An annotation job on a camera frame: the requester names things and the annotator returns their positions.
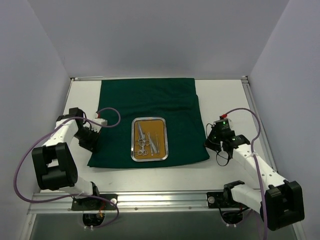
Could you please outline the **steel tray with orange liner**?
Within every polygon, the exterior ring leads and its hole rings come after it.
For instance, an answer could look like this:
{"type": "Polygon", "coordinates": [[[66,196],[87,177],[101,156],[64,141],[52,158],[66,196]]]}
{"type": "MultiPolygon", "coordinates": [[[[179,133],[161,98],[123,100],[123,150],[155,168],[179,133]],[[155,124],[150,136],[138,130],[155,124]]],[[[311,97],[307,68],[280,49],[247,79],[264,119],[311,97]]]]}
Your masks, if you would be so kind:
{"type": "Polygon", "coordinates": [[[142,163],[142,162],[160,162],[164,161],[169,156],[169,145],[168,145],[168,136],[167,136],[167,125],[166,120],[162,117],[139,117],[135,118],[131,124],[131,158],[133,161],[142,163]],[[157,147],[156,143],[156,132],[159,135],[159,155],[152,155],[150,144],[145,147],[148,151],[147,155],[137,155],[139,146],[136,141],[139,139],[138,126],[137,123],[140,123],[142,131],[144,133],[145,139],[149,140],[148,132],[150,132],[151,138],[157,147]]]}

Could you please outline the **green surgical cloth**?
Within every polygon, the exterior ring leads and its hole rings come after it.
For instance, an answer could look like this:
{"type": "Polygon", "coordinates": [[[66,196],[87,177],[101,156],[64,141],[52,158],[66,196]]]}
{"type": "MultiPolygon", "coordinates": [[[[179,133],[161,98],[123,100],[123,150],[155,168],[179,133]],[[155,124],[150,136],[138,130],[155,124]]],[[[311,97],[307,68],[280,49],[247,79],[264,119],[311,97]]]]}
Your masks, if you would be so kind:
{"type": "Polygon", "coordinates": [[[142,169],[176,167],[209,159],[205,130],[193,78],[104,80],[98,109],[112,128],[101,130],[92,168],[142,169]],[[136,162],[131,158],[132,121],[143,117],[165,119],[168,157],[136,162]]]}

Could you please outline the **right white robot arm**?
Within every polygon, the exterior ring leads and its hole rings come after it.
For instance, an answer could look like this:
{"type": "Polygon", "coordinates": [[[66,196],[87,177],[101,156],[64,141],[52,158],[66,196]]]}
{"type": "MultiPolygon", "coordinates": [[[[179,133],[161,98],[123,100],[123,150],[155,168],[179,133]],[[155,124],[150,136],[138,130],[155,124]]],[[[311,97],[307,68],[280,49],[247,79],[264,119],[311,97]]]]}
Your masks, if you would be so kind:
{"type": "Polygon", "coordinates": [[[225,205],[245,205],[258,213],[271,231],[305,219],[301,185],[288,181],[269,166],[244,135],[235,134],[227,118],[213,123],[204,145],[217,154],[227,154],[228,162],[236,160],[252,178],[257,178],[258,189],[242,180],[226,183],[222,193],[225,205]]]}

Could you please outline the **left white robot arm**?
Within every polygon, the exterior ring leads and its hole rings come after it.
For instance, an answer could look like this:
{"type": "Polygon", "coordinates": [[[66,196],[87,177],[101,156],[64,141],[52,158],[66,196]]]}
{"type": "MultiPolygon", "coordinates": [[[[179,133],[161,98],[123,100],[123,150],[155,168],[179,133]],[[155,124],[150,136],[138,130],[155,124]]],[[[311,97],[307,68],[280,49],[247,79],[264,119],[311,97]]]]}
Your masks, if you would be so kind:
{"type": "Polygon", "coordinates": [[[42,146],[34,148],[31,156],[40,189],[84,194],[83,204],[95,210],[101,203],[98,187],[78,175],[69,145],[73,139],[78,139],[81,148],[95,152],[101,126],[107,126],[108,121],[96,114],[93,121],[98,125],[85,126],[85,116],[77,107],[69,109],[68,114],[60,115],[56,120],[56,132],[42,146]]]}

